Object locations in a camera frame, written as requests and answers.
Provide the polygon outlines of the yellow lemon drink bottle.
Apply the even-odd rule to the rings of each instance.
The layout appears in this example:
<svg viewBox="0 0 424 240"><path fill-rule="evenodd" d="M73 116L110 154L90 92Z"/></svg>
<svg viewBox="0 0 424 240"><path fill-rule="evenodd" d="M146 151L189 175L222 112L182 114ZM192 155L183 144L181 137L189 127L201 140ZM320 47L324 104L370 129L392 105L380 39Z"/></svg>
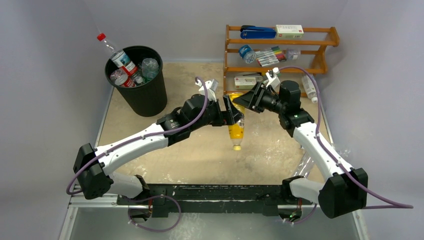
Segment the yellow lemon drink bottle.
<svg viewBox="0 0 424 240"><path fill-rule="evenodd" d="M233 103L233 105L235 106L235 108L239 110L242 114L244 114L245 108L239 104L234 103L234 99L242 95L243 95L242 92L233 92L233 93L230 93L228 96L231 102ZM236 124L233 124L228 127L229 137L233 144L232 148L234 151L240 151L242 149L241 143L244 137L244 126L245 126L245 117L243 116L239 121L236 122Z"/></svg>

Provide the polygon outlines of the dark green label bottle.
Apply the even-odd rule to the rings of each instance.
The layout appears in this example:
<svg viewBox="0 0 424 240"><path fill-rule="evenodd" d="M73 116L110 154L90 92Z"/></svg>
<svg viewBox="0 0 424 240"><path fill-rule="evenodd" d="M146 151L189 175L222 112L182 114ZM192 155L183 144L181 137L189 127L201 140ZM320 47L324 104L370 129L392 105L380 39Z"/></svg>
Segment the dark green label bottle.
<svg viewBox="0 0 424 240"><path fill-rule="evenodd" d="M159 73L160 65L154 58L144 58L141 62L142 77L146 82L153 80Z"/></svg>

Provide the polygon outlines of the red cap bottle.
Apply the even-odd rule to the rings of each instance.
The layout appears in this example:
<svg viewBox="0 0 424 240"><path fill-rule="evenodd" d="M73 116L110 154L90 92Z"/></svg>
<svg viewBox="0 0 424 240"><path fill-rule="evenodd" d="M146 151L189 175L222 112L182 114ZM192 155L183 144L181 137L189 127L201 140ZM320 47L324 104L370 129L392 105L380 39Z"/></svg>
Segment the red cap bottle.
<svg viewBox="0 0 424 240"><path fill-rule="evenodd" d="M132 76L137 72L138 67L126 52L122 48L117 47L104 33L100 33L96 38L105 47L109 59L119 69L122 69L128 76Z"/></svg>

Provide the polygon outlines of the blue label plastic bottle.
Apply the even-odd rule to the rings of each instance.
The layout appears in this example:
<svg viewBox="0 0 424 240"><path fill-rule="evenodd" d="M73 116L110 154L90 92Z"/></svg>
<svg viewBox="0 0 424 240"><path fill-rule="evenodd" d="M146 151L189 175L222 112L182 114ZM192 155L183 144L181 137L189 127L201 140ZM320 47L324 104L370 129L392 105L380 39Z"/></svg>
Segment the blue label plastic bottle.
<svg viewBox="0 0 424 240"><path fill-rule="evenodd" d="M121 68L113 71L110 76L110 80L117 86L124 88L133 88L136 86L135 82L131 79L127 73Z"/></svg>

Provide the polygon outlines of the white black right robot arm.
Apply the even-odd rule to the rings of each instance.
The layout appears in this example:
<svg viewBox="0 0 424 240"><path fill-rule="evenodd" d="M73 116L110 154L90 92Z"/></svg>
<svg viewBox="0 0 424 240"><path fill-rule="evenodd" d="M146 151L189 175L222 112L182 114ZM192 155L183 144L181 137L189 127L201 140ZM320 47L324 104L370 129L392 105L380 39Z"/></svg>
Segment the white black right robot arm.
<svg viewBox="0 0 424 240"><path fill-rule="evenodd" d="M275 93L262 82L249 92L233 99L233 103L256 113L264 110L276 113L281 127L294 138L318 166L325 183L303 176L282 181L280 196L288 204L299 198L319 204L330 219L365 208L368 174L363 168L353 168L326 141L320 138L319 126L301 107L301 90L295 81L285 80Z"/></svg>

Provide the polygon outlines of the clear bottle under right arm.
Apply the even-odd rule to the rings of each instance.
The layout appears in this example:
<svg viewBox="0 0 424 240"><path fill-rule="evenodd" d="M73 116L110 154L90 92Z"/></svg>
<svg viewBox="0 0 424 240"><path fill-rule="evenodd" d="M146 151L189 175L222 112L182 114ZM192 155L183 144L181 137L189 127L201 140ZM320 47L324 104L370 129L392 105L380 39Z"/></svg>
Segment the clear bottle under right arm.
<svg viewBox="0 0 424 240"><path fill-rule="evenodd" d="M315 162L308 153L305 153L301 158L297 168L293 171L292 176L302 176L307 178L314 167Z"/></svg>

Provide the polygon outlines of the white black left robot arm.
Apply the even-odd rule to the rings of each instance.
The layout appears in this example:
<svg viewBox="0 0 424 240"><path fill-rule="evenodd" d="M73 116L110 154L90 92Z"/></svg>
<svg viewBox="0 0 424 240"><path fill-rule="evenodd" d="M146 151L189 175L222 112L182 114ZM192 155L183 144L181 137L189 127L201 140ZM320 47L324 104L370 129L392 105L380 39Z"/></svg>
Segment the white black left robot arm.
<svg viewBox="0 0 424 240"><path fill-rule="evenodd" d="M132 136L97 148L90 143L82 145L73 166L80 192L87 200L111 193L129 197L138 205L146 203L149 191L143 178L122 175L116 170L144 154L188 139L199 128L232 126L244 117L228 95L223 96L223 102L224 111L219 101L195 94L183 106Z"/></svg>

